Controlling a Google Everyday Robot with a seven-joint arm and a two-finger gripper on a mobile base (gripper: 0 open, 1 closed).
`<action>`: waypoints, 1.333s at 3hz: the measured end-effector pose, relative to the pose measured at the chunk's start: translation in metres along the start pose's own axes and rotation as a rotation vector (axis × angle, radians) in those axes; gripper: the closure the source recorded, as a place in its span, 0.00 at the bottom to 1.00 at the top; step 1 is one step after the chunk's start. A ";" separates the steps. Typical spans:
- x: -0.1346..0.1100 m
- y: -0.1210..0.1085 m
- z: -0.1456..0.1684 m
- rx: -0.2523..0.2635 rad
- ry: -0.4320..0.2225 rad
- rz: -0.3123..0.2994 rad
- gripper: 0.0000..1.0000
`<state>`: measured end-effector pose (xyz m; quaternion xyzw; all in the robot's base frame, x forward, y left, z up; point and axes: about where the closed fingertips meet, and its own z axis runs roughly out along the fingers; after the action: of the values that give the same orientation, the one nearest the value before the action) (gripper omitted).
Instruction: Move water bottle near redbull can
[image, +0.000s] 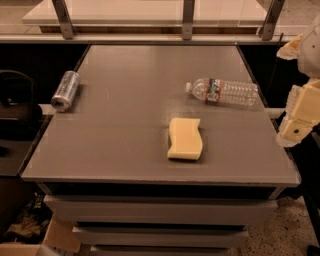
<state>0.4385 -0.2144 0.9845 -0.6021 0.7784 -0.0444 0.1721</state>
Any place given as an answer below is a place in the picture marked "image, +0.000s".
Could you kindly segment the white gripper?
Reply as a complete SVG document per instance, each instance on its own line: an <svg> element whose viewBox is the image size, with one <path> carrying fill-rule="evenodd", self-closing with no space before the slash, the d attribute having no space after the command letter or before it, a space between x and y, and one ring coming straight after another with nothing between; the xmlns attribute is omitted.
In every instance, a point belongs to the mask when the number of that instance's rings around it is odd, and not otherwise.
<svg viewBox="0 0 320 256"><path fill-rule="evenodd" d="M300 33L287 42L276 56L284 60L300 57L300 45L303 34ZM310 78L302 87L293 85L287 99L287 113L279 126L276 142L281 147L294 147L320 123L320 79Z"/></svg>

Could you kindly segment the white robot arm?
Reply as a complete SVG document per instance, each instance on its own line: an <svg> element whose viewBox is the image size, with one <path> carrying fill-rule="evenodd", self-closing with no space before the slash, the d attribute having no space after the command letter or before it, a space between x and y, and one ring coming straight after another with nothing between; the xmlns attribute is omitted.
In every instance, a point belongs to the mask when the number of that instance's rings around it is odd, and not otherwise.
<svg viewBox="0 0 320 256"><path fill-rule="evenodd" d="M280 146L294 147L320 123L320 14L302 34L282 46L277 56L296 59L298 71L309 78L302 87L292 86L276 137Z"/></svg>

